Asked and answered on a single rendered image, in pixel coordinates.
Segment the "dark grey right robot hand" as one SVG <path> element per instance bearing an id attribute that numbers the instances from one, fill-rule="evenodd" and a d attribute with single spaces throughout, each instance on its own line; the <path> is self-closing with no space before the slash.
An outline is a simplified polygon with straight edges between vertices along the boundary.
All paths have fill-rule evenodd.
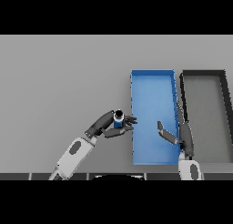
<path id="1" fill-rule="evenodd" d="M 184 118 L 184 110 L 177 102 L 178 117 L 178 137 L 164 129 L 161 121 L 157 122 L 158 134 L 172 145 L 179 144 L 180 149 L 184 151 L 185 157 L 192 159 L 194 157 L 194 141 L 191 128 Z"/>

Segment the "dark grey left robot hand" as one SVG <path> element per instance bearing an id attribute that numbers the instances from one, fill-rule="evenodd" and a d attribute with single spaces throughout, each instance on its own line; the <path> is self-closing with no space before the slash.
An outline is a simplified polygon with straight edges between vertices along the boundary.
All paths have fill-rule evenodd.
<path id="1" fill-rule="evenodd" d="M 118 137 L 134 129 L 133 124 L 137 123 L 137 118 L 125 114 L 122 127 L 114 128 L 113 119 L 115 112 L 114 110 L 110 110 L 101 116 L 85 131 L 86 136 L 88 138 L 99 137 L 100 135 L 104 135 L 105 138 Z"/>

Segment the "dark grey bin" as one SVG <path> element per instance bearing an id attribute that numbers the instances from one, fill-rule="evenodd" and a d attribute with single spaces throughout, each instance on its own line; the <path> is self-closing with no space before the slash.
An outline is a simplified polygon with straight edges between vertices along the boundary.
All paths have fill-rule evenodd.
<path id="1" fill-rule="evenodd" d="M 179 76 L 185 120 L 199 163 L 233 163 L 233 109 L 225 70 L 183 70 Z"/>

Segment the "blue bin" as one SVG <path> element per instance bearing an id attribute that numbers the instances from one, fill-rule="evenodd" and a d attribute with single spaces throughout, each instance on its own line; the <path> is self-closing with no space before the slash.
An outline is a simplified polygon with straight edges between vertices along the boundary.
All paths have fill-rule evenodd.
<path id="1" fill-rule="evenodd" d="M 177 86 L 173 69 L 132 69 L 131 115 L 137 118 L 132 131 L 133 164 L 176 165 L 179 144 L 172 145 L 158 134 L 160 121 L 178 137 Z"/>

